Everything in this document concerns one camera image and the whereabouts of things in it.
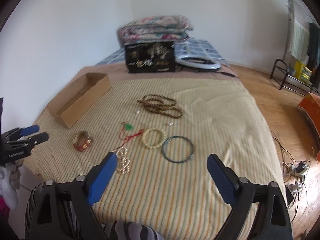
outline white cloth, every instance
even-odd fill
[[[17,188],[20,187],[20,172],[15,164],[0,166],[0,194],[11,210],[18,205]]]

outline floral blanket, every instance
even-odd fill
[[[120,30],[120,37],[125,42],[184,41],[189,37],[186,31],[192,30],[185,16],[152,16],[128,23]]]

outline white wall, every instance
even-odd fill
[[[227,60],[271,72],[282,58],[287,0],[131,0],[133,18],[182,14],[190,35],[209,40]]]
[[[33,123],[86,65],[119,49],[130,0],[22,0],[0,33],[2,131]]]

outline open cardboard box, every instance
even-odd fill
[[[104,73],[87,73],[67,85],[47,105],[50,114],[66,127],[76,121],[111,88]]]
[[[313,93],[308,93],[299,103],[298,108],[307,113],[308,120],[318,135],[320,145],[320,97]],[[317,160],[320,161],[320,151],[317,154]]]

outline patterned sheet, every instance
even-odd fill
[[[178,42],[174,45],[174,53],[176,56],[193,54],[197,56],[206,56],[212,59],[218,59],[225,65],[229,66],[226,59],[223,58],[219,52],[205,40],[197,40],[195,38],[190,38],[185,42]],[[124,48],[117,50],[110,56],[106,57],[104,60],[100,61],[97,65],[117,63],[125,60]]]
[[[192,30],[193,26],[185,16],[163,15],[132,21],[120,30],[119,36],[127,42],[185,41],[188,39],[186,31]]]

